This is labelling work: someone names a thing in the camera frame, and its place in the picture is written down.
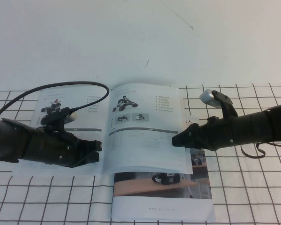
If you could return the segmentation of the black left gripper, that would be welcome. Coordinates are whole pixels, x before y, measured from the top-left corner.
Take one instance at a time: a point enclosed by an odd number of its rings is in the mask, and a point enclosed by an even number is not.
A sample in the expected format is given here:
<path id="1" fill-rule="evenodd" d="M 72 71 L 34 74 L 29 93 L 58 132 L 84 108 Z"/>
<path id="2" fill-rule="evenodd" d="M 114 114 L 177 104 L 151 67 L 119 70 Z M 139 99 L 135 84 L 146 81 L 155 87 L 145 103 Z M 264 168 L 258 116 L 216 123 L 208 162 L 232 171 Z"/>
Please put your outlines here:
<path id="1" fill-rule="evenodd" d="M 89 153 L 78 160 L 78 150 Z M 50 165 L 79 167 L 100 160 L 102 142 L 78 139 L 66 131 L 46 133 L 36 131 L 31 134 L 25 150 L 25 159 Z"/>

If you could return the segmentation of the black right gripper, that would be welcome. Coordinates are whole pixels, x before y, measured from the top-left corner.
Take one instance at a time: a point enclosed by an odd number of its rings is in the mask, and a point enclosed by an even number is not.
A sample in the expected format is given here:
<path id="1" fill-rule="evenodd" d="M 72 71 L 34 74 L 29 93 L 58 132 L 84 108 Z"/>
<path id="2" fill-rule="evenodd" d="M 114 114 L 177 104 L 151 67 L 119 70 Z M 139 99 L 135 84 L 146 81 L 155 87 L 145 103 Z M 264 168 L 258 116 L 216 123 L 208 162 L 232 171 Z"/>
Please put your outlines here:
<path id="1" fill-rule="evenodd" d="M 211 117 L 209 121 L 199 126 L 197 123 L 191 124 L 186 130 L 172 138 L 174 147 L 185 147 L 190 149 L 207 149 L 217 151 L 239 145 L 235 134 L 236 120 L 239 117 L 229 117 L 217 119 Z"/>

